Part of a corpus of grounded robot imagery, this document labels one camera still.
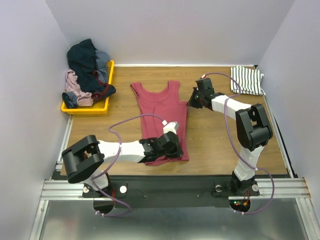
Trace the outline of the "red tank top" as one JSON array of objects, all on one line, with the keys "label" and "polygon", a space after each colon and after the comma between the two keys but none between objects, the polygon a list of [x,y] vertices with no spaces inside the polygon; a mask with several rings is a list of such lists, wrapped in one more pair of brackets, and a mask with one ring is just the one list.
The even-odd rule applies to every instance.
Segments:
[{"label": "red tank top", "polygon": [[173,80],[168,81],[166,88],[161,92],[149,92],[143,87],[141,82],[131,83],[130,87],[136,96],[136,101],[142,115],[153,114],[161,117],[161,119],[166,120],[168,123],[178,123],[177,136],[183,155],[178,158],[163,156],[145,165],[155,167],[168,162],[188,161],[190,159],[186,140],[188,107],[185,101],[180,100],[180,82]]}]

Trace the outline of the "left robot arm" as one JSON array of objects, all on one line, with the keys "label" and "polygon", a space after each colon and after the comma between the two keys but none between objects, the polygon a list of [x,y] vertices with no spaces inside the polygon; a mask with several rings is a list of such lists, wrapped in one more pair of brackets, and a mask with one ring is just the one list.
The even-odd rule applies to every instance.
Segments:
[{"label": "left robot arm", "polygon": [[116,162],[153,163],[161,157],[179,158],[184,154],[178,136],[169,131],[160,137],[132,142],[107,142],[88,135],[61,154],[67,181],[70,184],[85,183],[100,197],[111,193],[107,170],[99,167]]}]

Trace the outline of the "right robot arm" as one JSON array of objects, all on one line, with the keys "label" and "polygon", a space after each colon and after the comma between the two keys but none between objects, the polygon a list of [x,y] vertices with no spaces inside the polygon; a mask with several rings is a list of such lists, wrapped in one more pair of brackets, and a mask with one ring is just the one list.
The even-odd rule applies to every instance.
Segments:
[{"label": "right robot arm", "polygon": [[[265,108],[262,104],[246,104],[223,93],[215,93],[212,88],[193,88],[187,105],[193,108],[207,108],[224,115],[225,126],[231,146],[238,156],[238,162],[231,174],[230,191],[242,195],[255,184],[255,172],[261,152],[273,137]],[[231,136],[228,118],[236,123],[236,134],[241,149],[237,151]]]}]

